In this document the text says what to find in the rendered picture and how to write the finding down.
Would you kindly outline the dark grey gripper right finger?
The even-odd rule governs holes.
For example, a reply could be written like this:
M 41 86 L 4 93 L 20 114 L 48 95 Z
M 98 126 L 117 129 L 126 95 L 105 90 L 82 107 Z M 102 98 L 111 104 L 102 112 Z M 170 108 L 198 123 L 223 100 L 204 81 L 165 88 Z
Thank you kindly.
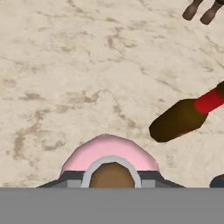
M 182 185 L 165 179 L 159 171 L 138 171 L 137 173 L 140 176 L 142 188 L 183 188 Z

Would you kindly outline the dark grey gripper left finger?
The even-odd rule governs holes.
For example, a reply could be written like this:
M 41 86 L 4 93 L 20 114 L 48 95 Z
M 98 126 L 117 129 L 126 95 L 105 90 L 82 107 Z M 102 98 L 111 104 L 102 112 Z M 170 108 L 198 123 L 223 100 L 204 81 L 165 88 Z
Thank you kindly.
M 58 179 L 40 185 L 39 188 L 80 188 L 84 173 L 84 171 L 64 171 Z

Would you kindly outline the pink plastic bottle brown cap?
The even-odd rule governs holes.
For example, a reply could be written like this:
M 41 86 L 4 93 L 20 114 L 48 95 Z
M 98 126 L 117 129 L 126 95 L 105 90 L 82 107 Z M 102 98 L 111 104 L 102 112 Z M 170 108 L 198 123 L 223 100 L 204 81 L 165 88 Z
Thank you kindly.
M 127 168 L 135 188 L 141 188 L 138 171 L 159 171 L 156 159 L 131 140 L 108 134 L 99 135 L 78 147 L 63 164 L 61 173 L 84 171 L 81 188 L 87 188 L 92 174 L 104 164 L 118 163 Z

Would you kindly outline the brown glass bottle red label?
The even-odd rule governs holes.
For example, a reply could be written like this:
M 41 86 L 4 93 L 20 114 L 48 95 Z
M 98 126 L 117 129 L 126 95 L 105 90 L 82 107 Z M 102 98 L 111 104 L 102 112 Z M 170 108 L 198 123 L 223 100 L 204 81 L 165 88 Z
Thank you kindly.
M 184 99 L 168 108 L 149 127 L 150 136 L 166 143 L 199 129 L 208 114 L 224 104 L 224 81 L 197 99 Z

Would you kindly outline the dark grey round object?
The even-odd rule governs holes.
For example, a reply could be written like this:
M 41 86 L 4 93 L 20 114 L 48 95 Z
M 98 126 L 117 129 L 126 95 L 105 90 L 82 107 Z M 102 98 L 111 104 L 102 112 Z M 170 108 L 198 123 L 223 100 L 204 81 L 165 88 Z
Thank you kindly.
M 219 176 L 216 176 L 212 179 L 209 186 L 211 188 L 218 187 L 218 188 L 224 188 L 224 174 L 221 174 Z

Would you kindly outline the dark brown glass bottle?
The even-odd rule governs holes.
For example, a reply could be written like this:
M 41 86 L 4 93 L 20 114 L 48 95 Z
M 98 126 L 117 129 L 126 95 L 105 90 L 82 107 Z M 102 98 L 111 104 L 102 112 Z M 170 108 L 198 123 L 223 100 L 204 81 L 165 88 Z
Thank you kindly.
M 224 0 L 214 0 L 214 3 L 211 8 L 209 8 L 203 16 L 200 18 L 200 22 L 203 25 L 209 25 L 215 18 L 218 10 L 224 5 Z

